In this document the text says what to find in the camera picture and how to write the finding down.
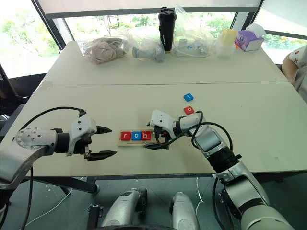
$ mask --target plastic bag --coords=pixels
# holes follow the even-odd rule
[[[80,42],[79,48],[86,60],[100,64],[124,56],[129,44],[125,32],[120,31],[116,36]]]
[[[180,56],[206,57],[212,53],[214,38],[210,32],[196,26],[180,6],[177,15],[171,53]]]
[[[154,26],[135,27],[129,30],[128,37],[135,58],[157,62],[165,60],[165,51],[158,28]]]

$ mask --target blue letter block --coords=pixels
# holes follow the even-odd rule
[[[132,140],[141,140],[142,132],[132,132]]]
[[[184,98],[187,102],[192,101],[192,100],[194,99],[194,97],[193,97],[192,94],[190,94],[190,93],[184,95],[183,98]]]

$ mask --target black chair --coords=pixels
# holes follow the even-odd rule
[[[1,120],[0,143],[27,100],[28,97],[21,97],[16,93],[0,64],[0,115],[10,116],[9,119]]]

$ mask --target person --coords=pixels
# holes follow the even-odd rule
[[[288,54],[281,70],[307,103],[307,45]]]

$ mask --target black cable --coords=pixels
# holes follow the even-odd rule
[[[193,135],[192,135],[191,142],[192,142],[192,145],[193,145],[195,148],[199,149],[198,146],[195,145],[194,139],[195,139],[196,133],[198,132],[198,130],[199,130],[200,126],[201,126],[201,122],[202,122],[202,118],[203,118],[203,113],[202,113],[202,111],[197,111],[197,113],[200,113],[200,114],[201,114],[201,117],[200,117],[200,121],[199,121],[199,123],[198,123],[198,125],[197,125],[197,127],[196,127],[196,130],[195,130],[195,132],[194,132]]]
[[[215,216],[215,219],[217,221],[217,223],[220,225],[221,229],[222,230],[226,230],[226,228],[224,227],[224,225],[221,223],[218,215],[217,215],[217,212],[216,212],[216,205],[215,205],[215,190],[216,190],[216,185],[217,185],[217,181],[219,179],[216,177],[215,178],[215,181],[214,181],[214,184],[213,184],[213,190],[212,190],[212,207],[213,207],[213,212],[214,212],[214,216]]]
[[[230,230],[235,230],[235,227],[234,227],[234,223],[231,219],[231,215],[230,215],[230,212],[229,212],[229,208],[228,208],[228,205],[226,202],[224,202],[224,206],[225,206],[225,209],[226,209],[226,214],[228,216],[228,220],[229,220],[229,223],[230,223]]]
[[[195,128],[195,132],[193,133],[192,135],[192,139],[191,139],[191,142],[192,142],[192,145],[199,149],[198,146],[195,145],[194,143],[194,139],[195,139],[195,135],[197,133],[197,131],[199,130],[200,126],[201,125],[213,125],[213,126],[217,126],[219,127],[222,131],[224,131],[228,137],[228,140],[229,140],[229,148],[230,150],[232,151],[233,150],[233,144],[232,144],[232,139],[231,139],[231,136],[229,135],[228,131],[221,125],[217,124],[217,123],[214,123],[214,122],[201,122],[202,121],[202,117],[203,117],[203,113],[202,111],[197,111],[197,113],[200,113],[201,116],[200,116],[200,122],[197,124],[197,125],[193,125],[191,126],[189,129],[181,132],[179,135],[177,135],[174,139],[172,139],[171,141],[167,142],[167,143],[161,143],[159,141],[159,138],[156,138],[156,141],[158,144],[160,144],[161,146],[167,146],[167,145],[170,145],[171,143],[173,143],[174,141],[176,141],[177,139],[179,139],[181,136],[185,135],[187,132],[189,132],[191,129]],[[215,192],[216,192],[216,185],[217,185],[217,182],[218,182],[218,178],[216,177],[215,178],[215,181],[214,181],[214,185],[213,185],[213,190],[212,190],[212,206],[213,206],[213,212],[214,212],[214,216],[215,216],[215,219],[216,221],[218,222],[218,224],[220,225],[221,229],[222,230],[226,230],[226,228],[223,226],[223,224],[221,223],[218,215],[217,215],[217,211],[216,211],[216,205],[215,205]]]
[[[8,201],[8,202],[6,203],[6,207],[5,207],[3,216],[2,216],[2,220],[1,220],[1,223],[0,223],[0,229],[2,228],[2,226],[3,226],[3,224],[4,224],[4,221],[5,221],[5,219],[6,219],[6,215],[8,214],[9,205],[10,205],[10,202]]]
[[[30,191],[29,191],[29,200],[28,200],[28,208],[27,208],[27,213],[24,217],[24,222],[21,226],[21,230],[24,230],[25,225],[28,222],[29,214],[30,214],[30,208],[31,208],[31,202],[32,202],[32,191],[33,191],[33,166],[30,169],[31,176],[30,176]]]
[[[54,110],[58,110],[58,109],[72,109],[72,110],[77,110],[79,112],[85,112],[83,109],[79,109],[79,108],[75,108],[75,107],[68,107],[68,106],[55,107],[55,108],[52,108],[52,109],[45,110],[45,111],[39,113],[38,115],[32,117],[27,123],[24,124],[24,126],[21,127],[20,130],[26,128],[32,121],[34,121],[35,119],[37,119],[41,115],[44,115],[44,114],[46,114],[48,112],[51,112],[51,111],[54,111]]]
[[[201,126],[201,125],[212,125],[212,126],[217,126],[217,127],[219,127],[222,131],[224,131],[224,132],[226,133],[226,135],[227,135],[227,137],[228,137],[228,140],[229,140],[229,148],[230,148],[231,151],[233,150],[232,139],[231,139],[229,133],[227,132],[227,130],[226,130],[223,126],[221,126],[221,125],[219,125],[219,124],[217,124],[217,123],[214,123],[214,122],[201,122],[200,124],[198,123],[197,125],[193,125],[193,126],[191,126],[190,128],[188,128],[188,129],[184,130],[183,132],[181,132],[180,134],[178,134],[174,139],[171,139],[169,142],[166,142],[166,143],[161,143],[161,142],[159,141],[159,138],[156,138],[156,141],[157,141],[157,143],[158,143],[159,145],[161,145],[161,146],[170,145],[170,144],[172,144],[174,141],[178,140],[180,137],[182,137],[183,135],[185,135],[187,132],[189,132],[191,129],[193,129],[193,128],[197,127],[197,126]]]

